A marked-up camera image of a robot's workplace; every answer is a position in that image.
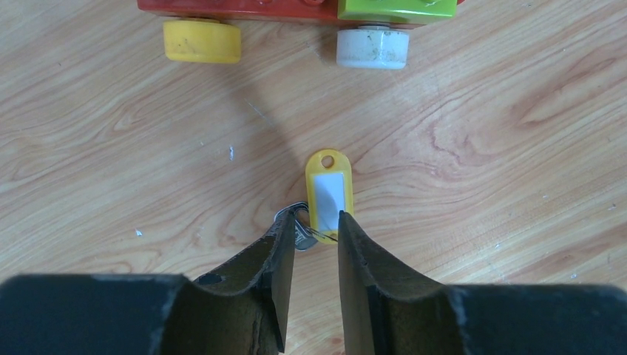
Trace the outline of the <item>silver key with yellow tag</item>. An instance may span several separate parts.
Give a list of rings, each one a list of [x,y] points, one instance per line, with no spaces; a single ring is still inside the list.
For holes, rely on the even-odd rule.
[[[346,155],[335,149],[312,154],[305,164],[307,200],[279,210],[274,218],[296,218],[294,247],[307,251],[318,243],[336,245],[339,214],[354,213],[352,167]]]

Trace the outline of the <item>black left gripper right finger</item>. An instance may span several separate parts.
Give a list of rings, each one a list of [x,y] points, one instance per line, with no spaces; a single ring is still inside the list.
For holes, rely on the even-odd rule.
[[[626,293],[611,285],[446,285],[339,215],[347,354],[624,354]]]

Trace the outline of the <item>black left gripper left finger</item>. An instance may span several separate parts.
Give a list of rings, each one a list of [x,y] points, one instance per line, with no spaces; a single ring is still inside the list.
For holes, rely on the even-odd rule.
[[[182,274],[22,274],[1,284],[3,354],[280,354],[295,218],[215,269]]]

